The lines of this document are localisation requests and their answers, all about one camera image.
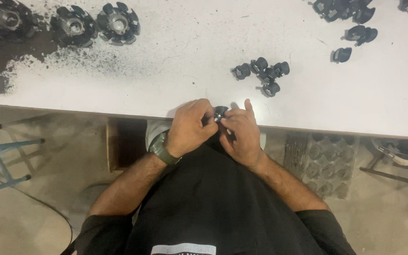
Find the left hand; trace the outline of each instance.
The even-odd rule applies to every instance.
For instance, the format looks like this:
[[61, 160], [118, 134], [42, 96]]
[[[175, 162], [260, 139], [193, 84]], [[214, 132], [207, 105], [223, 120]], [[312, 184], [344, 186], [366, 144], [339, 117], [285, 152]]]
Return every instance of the left hand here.
[[[203, 126], [201, 119], [207, 118]], [[173, 124], [165, 141], [165, 148], [174, 157], [194, 151], [218, 131], [213, 119], [213, 107], [201, 98], [186, 103], [177, 109]]]

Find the white table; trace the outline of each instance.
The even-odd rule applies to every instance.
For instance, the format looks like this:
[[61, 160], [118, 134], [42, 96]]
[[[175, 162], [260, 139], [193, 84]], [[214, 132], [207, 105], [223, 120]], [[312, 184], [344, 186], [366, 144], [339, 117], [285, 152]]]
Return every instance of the white table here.
[[[48, 6], [77, 4], [95, 18], [106, 3], [82, 2]], [[48, 11], [35, 0], [23, 3]], [[361, 47], [340, 39], [356, 25], [351, 19], [327, 23], [307, 1], [125, 3], [140, 18], [136, 43], [117, 47], [98, 38], [81, 50], [85, 60], [60, 49], [59, 59], [52, 54], [30, 68], [16, 63], [0, 105], [172, 118], [196, 98], [240, 107], [250, 98], [259, 125], [408, 136], [408, 14], [397, 1], [370, 4], [376, 12], [365, 26], [377, 28], [378, 37]], [[353, 48], [350, 60], [331, 63], [340, 47]], [[236, 81], [230, 72], [260, 56], [291, 67], [273, 98], [262, 94], [254, 74]]]

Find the black t-shirt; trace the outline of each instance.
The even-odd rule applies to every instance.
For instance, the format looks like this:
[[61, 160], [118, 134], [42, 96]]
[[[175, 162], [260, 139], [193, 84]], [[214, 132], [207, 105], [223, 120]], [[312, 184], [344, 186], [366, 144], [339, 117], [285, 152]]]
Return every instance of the black t-shirt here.
[[258, 176], [206, 145], [167, 167], [131, 216], [91, 216], [89, 254], [355, 254], [334, 215], [293, 212]]

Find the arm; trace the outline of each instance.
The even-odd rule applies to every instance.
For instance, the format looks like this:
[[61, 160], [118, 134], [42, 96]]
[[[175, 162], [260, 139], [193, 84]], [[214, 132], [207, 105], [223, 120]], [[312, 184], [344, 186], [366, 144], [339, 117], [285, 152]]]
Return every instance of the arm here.
[[[261, 177], [292, 211], [329, 211], [327, 204], [318, 195], [282, 166], [277, 165], [261, 149], [260, 131], [249, 99], [245, 101], [245, 109], [232, 109], [224, 113], [226, 119], [221, 120], [223, 126], [220, 126], [220, 142], [226, 152]], [[236, 141], [229, 139], [227, 128], [235, 132]]]
[[[191, 101], [177, 109], [165, 148], [181, 157], [198, 148], [218, 131], [213, 107], [207, 99]], [[89, 215], [116, 216], [132, 213], [162, 173], [166, 164], [149, 153], [123, 172], [98, 198]]]

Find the white graphic on shirt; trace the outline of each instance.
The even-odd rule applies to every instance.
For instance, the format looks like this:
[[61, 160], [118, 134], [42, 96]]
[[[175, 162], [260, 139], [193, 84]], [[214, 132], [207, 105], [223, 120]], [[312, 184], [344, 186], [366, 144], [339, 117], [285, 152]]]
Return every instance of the white graphic on shirt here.
[[175, 246], [154, 246], [150, 255], [216, 255], [217, 247], [190, 243]]

